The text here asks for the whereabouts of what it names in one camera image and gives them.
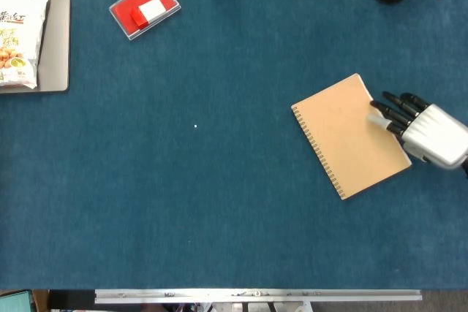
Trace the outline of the silver and black right robot hand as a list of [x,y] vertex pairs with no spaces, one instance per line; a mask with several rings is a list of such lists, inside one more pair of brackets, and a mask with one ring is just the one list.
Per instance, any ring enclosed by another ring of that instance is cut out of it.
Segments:
[[467,171],[467,126],[415,94],[382,95],[399,110],[372,100],[370,105],[381,113],[369,116],[372,123],[398,137],[415,158],[445,170]]

